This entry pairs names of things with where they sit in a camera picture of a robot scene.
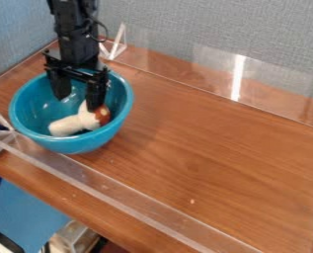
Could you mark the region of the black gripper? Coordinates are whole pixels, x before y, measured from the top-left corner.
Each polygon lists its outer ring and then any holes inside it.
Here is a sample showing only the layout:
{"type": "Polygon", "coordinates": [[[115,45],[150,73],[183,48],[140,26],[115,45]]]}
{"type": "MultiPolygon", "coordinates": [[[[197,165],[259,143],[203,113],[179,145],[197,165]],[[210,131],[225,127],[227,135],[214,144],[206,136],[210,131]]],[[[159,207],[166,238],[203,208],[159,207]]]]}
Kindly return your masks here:
{"type": "Polygon", "coordinates": [[[70,95],[71,79],[86,83],[86,107],[94,112],[104,104],[108,81],[108,70],[98,59],[96,33],[59,31],[56,37],[58,48],[43,50],[54,96],[62,100],[70,95]]]}

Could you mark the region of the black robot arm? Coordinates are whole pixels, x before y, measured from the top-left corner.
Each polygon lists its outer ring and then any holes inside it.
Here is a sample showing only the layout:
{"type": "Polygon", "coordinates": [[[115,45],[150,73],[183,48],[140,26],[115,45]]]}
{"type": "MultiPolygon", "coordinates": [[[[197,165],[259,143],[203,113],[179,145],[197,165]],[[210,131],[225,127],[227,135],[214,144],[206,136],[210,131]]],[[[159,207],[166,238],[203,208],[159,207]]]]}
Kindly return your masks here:
{"type": "Polygon", "coordinates": [[[108,68],[100,63],[95,0],[47,0],[54,16],[58,49],[46,49],[46,72],[54,96],[62,100],[71,93],[71,80],[86,84],[86,109],[103,104],[108,87],[108,68]]]}

